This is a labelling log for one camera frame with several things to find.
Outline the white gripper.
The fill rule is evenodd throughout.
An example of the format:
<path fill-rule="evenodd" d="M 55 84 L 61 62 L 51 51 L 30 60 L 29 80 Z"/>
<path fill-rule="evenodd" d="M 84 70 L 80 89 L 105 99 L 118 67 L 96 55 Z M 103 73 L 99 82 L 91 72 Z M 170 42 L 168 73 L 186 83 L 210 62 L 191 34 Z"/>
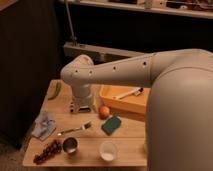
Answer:
<path fill-rule="evenodd" d="M 94 96 L 90 84 L 77 85 L 72 87 L 72 100 L 78 107 L 88 106 L 90 109 L 94 104 Z"/>

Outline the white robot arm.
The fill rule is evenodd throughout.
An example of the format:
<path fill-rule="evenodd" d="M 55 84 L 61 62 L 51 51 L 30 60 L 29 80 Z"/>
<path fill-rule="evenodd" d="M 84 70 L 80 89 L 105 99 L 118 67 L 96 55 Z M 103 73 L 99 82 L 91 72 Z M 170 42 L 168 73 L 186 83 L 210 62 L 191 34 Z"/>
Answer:
<path fill-rule="evenodd" d="M 95 65 L 80 55 L 61 70 L 74 103 L 92 84 L 144 87 L 148 171 L 213 171 L 213 52 L 183 49 Z"/>

